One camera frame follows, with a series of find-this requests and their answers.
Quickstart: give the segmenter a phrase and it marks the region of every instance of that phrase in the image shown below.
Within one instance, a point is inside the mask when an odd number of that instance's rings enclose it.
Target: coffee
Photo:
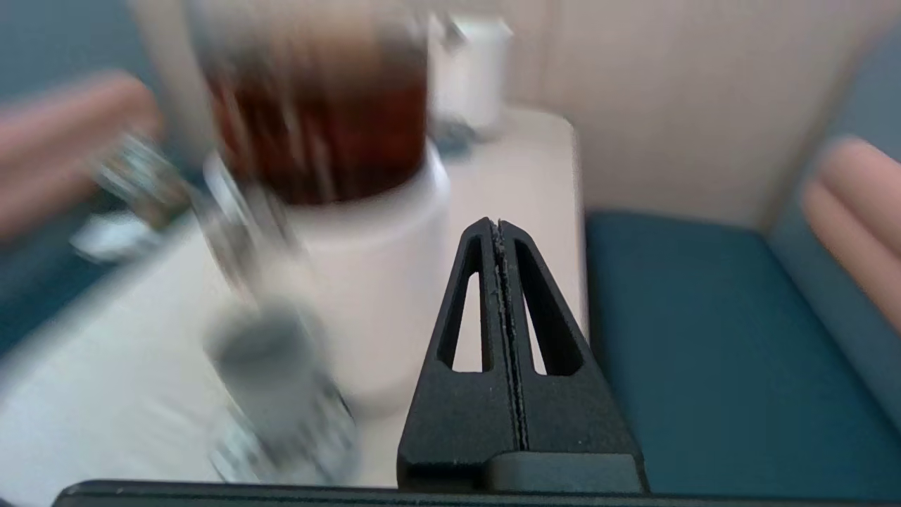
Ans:
[[[288,205],[371,197],[423,164],[424,51],[383,45],[365,65],[327,56],[335,53],[286,60],[277,75],[250,58],[231,62],[227,73],[205,66],[226,166]]]

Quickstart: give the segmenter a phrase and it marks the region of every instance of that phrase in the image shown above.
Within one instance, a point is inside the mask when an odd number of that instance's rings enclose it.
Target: blurry object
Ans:
[[[220,134],[202,222],[215,258],[251,296],[315,308],[354,410],[404,406],[449,199],[426,147],[425,18],[397,0],[188,7]]]
[[[192,0],[225,164],[288,205],[367,198],[423,165],[427,37],[395,0]]]
[[[429,119],[429,139],[444,160],[454,160],[472,152],[476,132],[460,120],[433,116]]]
[[[315,322],[314,314],[264,302],[232,312],[208,340],[234,403],[210,456],[223,480],[334,485],[349,478],[357,432],[323,369]]]
[[[97,164],[100,186],[124,200],[155,230],[189,207],[190,187],[150,139],[125,134]]]
[[[91,216],[71,239],[78,254],[95,263],[114,263],[149,252],[161,236],[132,212]]]
[[[0,241],[95,192],[91,161],[123,132],[152,138],[161,125],[151,92],[117,71],[6,107],[0,112]]]
[[[357,412],[392,411],[413,394],[441,297],[450,185],[433,148],[405,185],[378,199],[286,207],[205,166],[215,215],[202,218],[232,285],[315,308],[341,394]]]
[[[434,16],[431,32],[433,121],[466,125],[483,140],[500,135],[513,32],[500,18],[457,15]]]

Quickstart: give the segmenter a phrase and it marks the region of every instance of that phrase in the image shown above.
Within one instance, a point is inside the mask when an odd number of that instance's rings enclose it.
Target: glass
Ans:
[[[396,0],[188,4],[220,152],[288,205],[377,195],[422,167],[428,30]]]

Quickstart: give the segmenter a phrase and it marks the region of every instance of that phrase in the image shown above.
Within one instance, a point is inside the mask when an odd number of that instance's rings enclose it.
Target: metal object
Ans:
[[[97,184],[155,229],[167,226],[190,206],[190,185],[151,139],[125,134],[96,165]]]

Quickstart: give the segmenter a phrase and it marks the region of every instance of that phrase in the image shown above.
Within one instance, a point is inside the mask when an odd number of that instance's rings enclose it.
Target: blue seat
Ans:
[[[766,240],[587,221],[592,347],[655,493],[901,500],[901,436]]]

